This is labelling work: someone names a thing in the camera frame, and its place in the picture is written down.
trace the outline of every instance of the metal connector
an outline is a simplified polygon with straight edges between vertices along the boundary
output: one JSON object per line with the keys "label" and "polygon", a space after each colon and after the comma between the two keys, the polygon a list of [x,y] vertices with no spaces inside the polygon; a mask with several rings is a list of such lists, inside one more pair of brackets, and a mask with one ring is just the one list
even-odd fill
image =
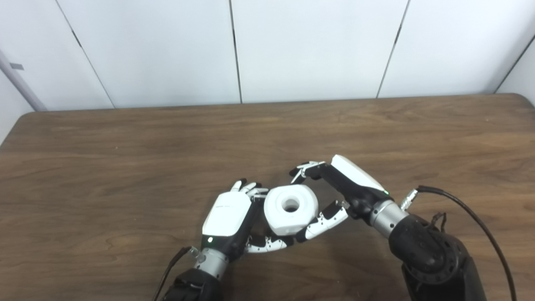
{"label": "metal connector", "polygon": [[195,259],[197,259],[197,257],[199,257],[199,254],[201,253],[196,247],[193,247],[191,249],[189,249],[189,255]]}
{"label": "metal connector", "polygon": [[416,198],[416,195],[418,195],[418,191],[416,189],[411,190],[409,194],[407,194],[407,196],[401,202],[401,205],[400,205],[401,210],[407,211],[410,205],[412,205],[412,201]]}

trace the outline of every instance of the white cylindrical object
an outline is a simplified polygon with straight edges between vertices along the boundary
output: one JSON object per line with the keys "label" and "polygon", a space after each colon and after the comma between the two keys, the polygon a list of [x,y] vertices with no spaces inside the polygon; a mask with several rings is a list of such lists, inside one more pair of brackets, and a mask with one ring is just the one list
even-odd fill
{"label": "white cylindrical object", "polygon": [[273,233],[294,235],[318,215],[318,199],[305,185],[277,187],[266,196],[264,214]]}

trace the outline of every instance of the silver cylindrical connector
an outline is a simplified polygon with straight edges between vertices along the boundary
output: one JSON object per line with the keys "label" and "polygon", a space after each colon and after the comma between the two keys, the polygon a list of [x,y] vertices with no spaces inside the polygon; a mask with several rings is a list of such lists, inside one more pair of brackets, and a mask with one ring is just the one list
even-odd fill
{"label": "silver cylindrical connector", "polygon": [[195,268],[205,271],[216,279],[221,280],[228,266],[228,257],[214,249],[204,248],[197,256]]}
{"label": "silver cylindrical connector", "polygon": [[407,196],[403,199],[401,202],[400,208],[403,211],[407,211],[409,209],[410,205],[412,205],[412,201],[416,198],[416,195],[418,195],[418,191],[416,189],[413,189],[407,194]]}
{"label": "silver cylindrical connector", "polygon": [[370,224],[388,238],[396,225],[409,214],[401,210],[393,201],[384,201],[373,209]]}

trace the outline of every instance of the back of robotic hand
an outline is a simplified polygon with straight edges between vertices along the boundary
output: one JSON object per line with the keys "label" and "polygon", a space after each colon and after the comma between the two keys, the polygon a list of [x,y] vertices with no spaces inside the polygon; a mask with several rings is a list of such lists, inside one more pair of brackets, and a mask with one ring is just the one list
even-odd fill
{"label": "back of robotic hand", "polygon": [[193,268],[180,274],[164,301],[223,300],[220,280],[228,264],[243,255],[253,223],[268,189],[260,183],[237,181],[230,191],[220,194],[202,228],[201,251],[188,247],[171,260],[156,291],[156,301],[171,267],[187,252],[196,257]]}

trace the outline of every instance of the white plastic part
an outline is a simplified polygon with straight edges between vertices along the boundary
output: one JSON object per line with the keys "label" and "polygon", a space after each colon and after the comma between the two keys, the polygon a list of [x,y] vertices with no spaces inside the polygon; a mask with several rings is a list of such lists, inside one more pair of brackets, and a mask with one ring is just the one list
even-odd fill
{"label": "white plastic part", "polygon": [[340,207],[340,210],[329,220],[325,219],[323,213],[319,213],[318,222],[310,224],[307,227],[307,232],[304,234],[305,238],[313,239],[328,229],[336,227],[339,223],[345,221],[348,216],[347,211],[342,207]]}
{"label": "white plastic part", "polygon": [[202,226],[203,235],[232,236],[240,229],[251,207],[249,197],[238,191],[220,194]]}
{"label": "white plastic part", "polygon": [[335,155],[331,165],[360,186],[371,187],[381,191],[384,190],[379,182],[343,156]]}
{"label": "white plastic part", "polygon": [[275,240],[274,242],[271,242],[270,237],[266,237],[266,245],[261,246],[253,246],[248,244],[245,248],[245,252],[247,253],[266,253],[266,252],[272,252],[276,250],[281,250],[286,248],[287,245],[285,242],[283,242],[280,239]]}
{"label": "white plastic part", "polygon": [[264,202],[264,214],[273,233],[294,235],[318,214],[318,199],[305,185],[272,189]]}

